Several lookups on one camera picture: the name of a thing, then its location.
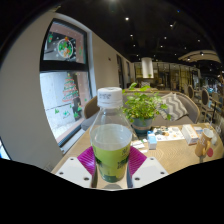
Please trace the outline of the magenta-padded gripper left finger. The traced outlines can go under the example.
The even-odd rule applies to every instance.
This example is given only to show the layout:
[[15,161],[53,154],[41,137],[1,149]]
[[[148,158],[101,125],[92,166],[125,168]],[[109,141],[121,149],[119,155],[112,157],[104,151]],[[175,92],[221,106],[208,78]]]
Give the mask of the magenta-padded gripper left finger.
[[96,161],[93,148],[89,147],[78,157],[69,157],[56,175],[84,188],[95,186]]

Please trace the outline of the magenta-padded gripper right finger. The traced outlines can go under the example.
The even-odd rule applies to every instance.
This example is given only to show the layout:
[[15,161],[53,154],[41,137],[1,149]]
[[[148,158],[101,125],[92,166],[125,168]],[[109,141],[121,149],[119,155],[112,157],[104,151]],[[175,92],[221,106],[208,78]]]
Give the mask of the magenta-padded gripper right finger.
[[131,147],[127,166],[127,186],[140,188],[168,175],[155,157],[147,157]]

